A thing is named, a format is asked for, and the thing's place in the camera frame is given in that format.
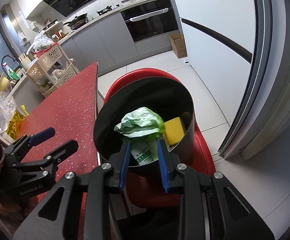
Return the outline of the left human hand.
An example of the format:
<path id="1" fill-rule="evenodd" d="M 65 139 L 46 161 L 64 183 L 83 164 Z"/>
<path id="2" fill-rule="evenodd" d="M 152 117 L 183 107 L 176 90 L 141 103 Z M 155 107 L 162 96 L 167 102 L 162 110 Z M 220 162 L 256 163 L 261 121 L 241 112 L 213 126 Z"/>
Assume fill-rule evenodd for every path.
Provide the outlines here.
<path id="1" fill-rule="evenodd" d="M 20 215 L 20 212 L 24 211 L 24 216 L 28 216 L 31 211 L 36 207 L 38 204 L 38 197 L 32 197 L 27 200 L 21 205 L 13 202 L 12 200 L 5 198 L 0 203 L 0 214 L 5 217 L 13 217 Z"/>

